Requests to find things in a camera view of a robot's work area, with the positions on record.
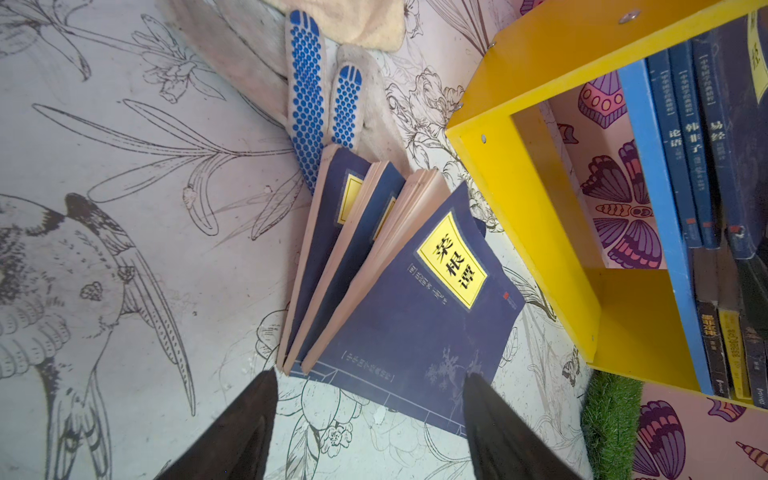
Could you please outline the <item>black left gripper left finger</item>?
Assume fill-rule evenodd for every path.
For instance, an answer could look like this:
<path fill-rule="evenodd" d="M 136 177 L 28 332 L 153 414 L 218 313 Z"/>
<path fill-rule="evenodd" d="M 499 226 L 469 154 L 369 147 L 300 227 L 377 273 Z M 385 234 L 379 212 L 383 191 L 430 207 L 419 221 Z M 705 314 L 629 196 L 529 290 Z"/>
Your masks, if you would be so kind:
<path fill-rule="evenodd" d="M 160 479 L 262 479 L 278 404 L 274 370 L 265 370 L 239 394 Z"/>

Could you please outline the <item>navy book with yellow label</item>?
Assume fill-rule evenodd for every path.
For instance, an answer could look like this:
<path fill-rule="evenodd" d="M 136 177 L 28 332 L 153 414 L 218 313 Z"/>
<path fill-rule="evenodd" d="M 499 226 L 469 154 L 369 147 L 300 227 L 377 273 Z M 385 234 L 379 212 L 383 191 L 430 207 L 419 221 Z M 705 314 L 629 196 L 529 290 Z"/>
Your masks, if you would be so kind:
<path fill-rule="evenodd" d="M 668 51 L 662 50 L 649 56 L 646 67 L 681 233 L 688 248 L 701 248 L 703 241 L 697 221 Z"/>

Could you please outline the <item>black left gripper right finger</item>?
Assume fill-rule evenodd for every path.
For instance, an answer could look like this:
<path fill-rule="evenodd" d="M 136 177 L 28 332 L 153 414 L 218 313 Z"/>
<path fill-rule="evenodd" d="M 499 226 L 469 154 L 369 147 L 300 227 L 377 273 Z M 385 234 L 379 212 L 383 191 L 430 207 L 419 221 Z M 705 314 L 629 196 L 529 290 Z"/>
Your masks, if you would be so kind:
<path fill-rule="evenodd" d="M 576 479 L 479 374 L 466 376 L 463 413 L 477 479 Z"/>

